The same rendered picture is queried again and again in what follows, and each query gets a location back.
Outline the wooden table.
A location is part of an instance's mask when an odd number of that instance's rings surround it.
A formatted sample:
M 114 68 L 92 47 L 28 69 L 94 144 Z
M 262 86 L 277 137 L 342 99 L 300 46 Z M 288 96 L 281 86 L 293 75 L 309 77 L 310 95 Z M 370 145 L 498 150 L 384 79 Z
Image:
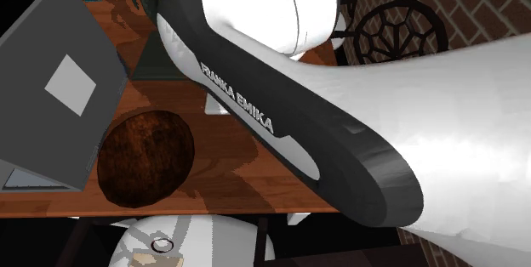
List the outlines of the wooden table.
M 133 73 L 156 30 L 131 0 L 86 2 Z M 166 110 L 189 125 L 195 160 L 185 183 L 160 202 L 136 209 L 106 200 L 96 167 L 83 192 L 0 193 L 0 218 L 140 216 L 193 213 L 336 213 L 284 167 L 233 116 L 204 114 L 206 93 L 190 81 L 130 81 L 109 132 L 144 111 Z

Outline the white flat object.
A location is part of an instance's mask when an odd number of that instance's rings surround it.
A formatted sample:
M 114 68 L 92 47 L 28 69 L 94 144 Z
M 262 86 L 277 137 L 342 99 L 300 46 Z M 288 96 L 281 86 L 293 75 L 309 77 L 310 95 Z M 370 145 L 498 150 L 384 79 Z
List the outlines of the white flat object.
M 229 115 L 227 111 L 212 95 L 207 94 L 204 112 L 206 115 Z

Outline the dark green flat object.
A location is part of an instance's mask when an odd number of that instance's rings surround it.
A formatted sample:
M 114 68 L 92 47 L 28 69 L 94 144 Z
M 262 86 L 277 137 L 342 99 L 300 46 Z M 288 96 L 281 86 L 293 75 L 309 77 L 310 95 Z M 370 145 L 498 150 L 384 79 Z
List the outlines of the dark green flat object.
M 133 81 L 179 81 L 186 76 L 166 53 L 158 31 L 152 31 L 131 76 Z

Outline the dark brown round object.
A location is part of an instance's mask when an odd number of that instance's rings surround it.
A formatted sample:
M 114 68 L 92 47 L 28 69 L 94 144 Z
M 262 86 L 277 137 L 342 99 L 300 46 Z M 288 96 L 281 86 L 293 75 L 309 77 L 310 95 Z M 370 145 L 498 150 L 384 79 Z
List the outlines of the dark brown round object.
M 119 207 L 150 206 L 186 181 L 194 157 L 191 130 L 179 115 L 143 112 L 120 123 L 104 140 L 97 164 L 99 187 Z

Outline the grey box with pale square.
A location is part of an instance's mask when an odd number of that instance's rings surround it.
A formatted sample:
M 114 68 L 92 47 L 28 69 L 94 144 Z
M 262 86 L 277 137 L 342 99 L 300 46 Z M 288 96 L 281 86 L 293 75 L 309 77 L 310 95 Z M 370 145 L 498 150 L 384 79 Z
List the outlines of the grey box with pale square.
M 83 190 L 127 82 L 82 0 L 35 0 L 0 37 L 0 193 Z

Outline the black ornate metal chair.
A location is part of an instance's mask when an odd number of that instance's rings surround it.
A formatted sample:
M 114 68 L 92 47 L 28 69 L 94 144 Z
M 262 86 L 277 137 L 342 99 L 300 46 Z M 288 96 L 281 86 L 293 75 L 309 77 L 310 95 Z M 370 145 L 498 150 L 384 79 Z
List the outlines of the black ornate metal chair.
M 418 0 L 395 0 L 365 14 L 353 32 L 361 65 L 405 60 L 448 50 L 444 22 Z

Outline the white round patterned object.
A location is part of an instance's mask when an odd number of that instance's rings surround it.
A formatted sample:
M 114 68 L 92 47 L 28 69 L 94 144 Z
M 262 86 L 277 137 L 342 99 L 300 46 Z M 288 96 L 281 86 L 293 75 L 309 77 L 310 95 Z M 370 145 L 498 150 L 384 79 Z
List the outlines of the white round patterned object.
M 130 225 L 109 267 L 254 267 L 258 227 L 220 215 L 165 215 Z

